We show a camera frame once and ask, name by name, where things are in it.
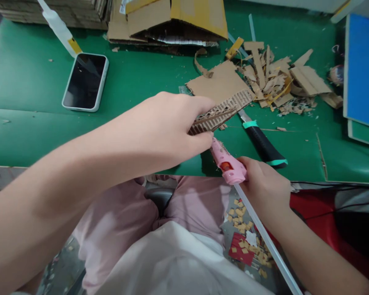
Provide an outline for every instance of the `smartphone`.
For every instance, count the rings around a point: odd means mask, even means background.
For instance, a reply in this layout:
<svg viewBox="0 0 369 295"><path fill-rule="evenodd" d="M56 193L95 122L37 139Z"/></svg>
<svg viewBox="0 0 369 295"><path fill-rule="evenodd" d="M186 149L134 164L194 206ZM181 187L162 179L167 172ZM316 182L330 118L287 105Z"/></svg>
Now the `smartphone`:
<svg viewBox="0 0 369 295"><path fill-rule="evenodd" d="M108 66L108 59L104 55L79 53L75 58L61 104L74 111L97 111Z"/></svg>

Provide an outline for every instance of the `white glue bottle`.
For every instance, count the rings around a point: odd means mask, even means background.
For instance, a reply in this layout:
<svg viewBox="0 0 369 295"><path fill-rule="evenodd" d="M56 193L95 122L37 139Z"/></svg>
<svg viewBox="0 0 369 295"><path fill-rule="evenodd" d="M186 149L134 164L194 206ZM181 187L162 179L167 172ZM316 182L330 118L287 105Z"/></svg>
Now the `white glue bottle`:
<svg viewBox="0 0 369 295"><path fill-rule="evenodd" d="M82 52L82 50L79 47L77 41L75 41L75 39L73 38L70 30L66 27L64 21L62 21L56 11L53 11L49 8L44 0L38 0L38 3L43 9L43 17L48 22L56 37L58 37L59 40L63 43L64 47L71 54L71 56L75 58L78 53Z"/></svg>

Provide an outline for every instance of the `black knife handle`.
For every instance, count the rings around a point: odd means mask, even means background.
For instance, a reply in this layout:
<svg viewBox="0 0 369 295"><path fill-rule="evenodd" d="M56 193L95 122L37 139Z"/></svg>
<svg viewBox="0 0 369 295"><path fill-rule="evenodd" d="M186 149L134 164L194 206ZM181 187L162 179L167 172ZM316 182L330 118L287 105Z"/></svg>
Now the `black knife handle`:
<svg viewBox="0 0 369 295"><path fill-rule="evenodd" d="M256 121L245 122L243 123L243 127L263 162L275 169L287 167L288 161L271 144L269 139L258 127Z"/></svg>

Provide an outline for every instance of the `white phone case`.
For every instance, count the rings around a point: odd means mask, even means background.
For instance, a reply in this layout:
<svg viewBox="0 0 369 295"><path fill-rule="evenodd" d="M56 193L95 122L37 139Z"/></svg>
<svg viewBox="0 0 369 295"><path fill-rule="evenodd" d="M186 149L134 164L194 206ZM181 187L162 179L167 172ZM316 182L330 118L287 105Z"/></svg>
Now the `white phone case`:
<svg viewBox="0 0 369 295"><path fill-rule="evenodd" d="M100 81L100 86L98 88L96 103L95 103L95 105L92 109L84 109L84 108L79 108L79 107L68 107L68 106L64 105L64 99L66 98L66 93L67 93L67 90L68 90L68 86L70 85L71 76L73 75L73 71L74 71L75 64L77 62L77 58L78 58L79 54L98 55L98 56L105 57L105 65L104 65L104 69L103 69L103 72L102 72L103 75L102 75L102 78L101 78L101 81ZM68 79L66 90L64 91L64 95L63 95L63 99L61 101L61 104L66 109L73 110L73 111L96 112L96 111L98 111L98 108L100 107L100 101L101 101L101 96L103 95L102 93L103 93L103 89L104 89L105 78L107 77L109 61L108 61L108 58L105 55L102 55L102 54L94 54L94 53L86 53L86 52L81 52L79 54L77 54L77 56L75 57L73 68L71 69L71 74L70 74L70 77Z"/></svg>

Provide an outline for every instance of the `green cutting mat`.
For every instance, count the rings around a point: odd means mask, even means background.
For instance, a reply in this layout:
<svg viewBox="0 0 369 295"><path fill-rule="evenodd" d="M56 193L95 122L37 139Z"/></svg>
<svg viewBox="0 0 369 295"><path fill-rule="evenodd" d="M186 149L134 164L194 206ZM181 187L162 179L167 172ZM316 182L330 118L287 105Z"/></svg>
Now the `green cutting mat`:
<svg viewBox="0 0 369 295"><path fill-rule="evenodd" d="M252 13L258 41L271 46L276 59L296 60L308 49L314 52L308 65L322 77L334 65L331 48L336 27L330 16L310 15L300 9L225 1L228 30L235 37L251 39L248 15ZM96 113L69 111L61 106L72 58L43 25L4 20L0 26L0 165L30 166L67 140L107 122L160 91L178 93L178 87L199 76L193 64L195 47L181 56L119 45L103 39L102 31L71 29L84 52L104 54L110 61L100 109ZM225 48L208 49L199 57L206 68L224 60ZM354 143L343 133L341 115L320 99L317 108L304 115L278 117L278 112L247 107L248 115L264 129L285 127L292 132L266 131L270 141L289 160L280 172L296 181L369 182L369 145ZM259 159L237 116L228 128L216 131L234 155ZM323 154L328 177L324 174ZM203 154L175 167L178 175L220 175Z"/></svg>
<svg viewBox="0 0 369 295"><path fill-rule="evenodd" d="M369 144L369 126L347 120L347 129L350 138Z"/></svg>

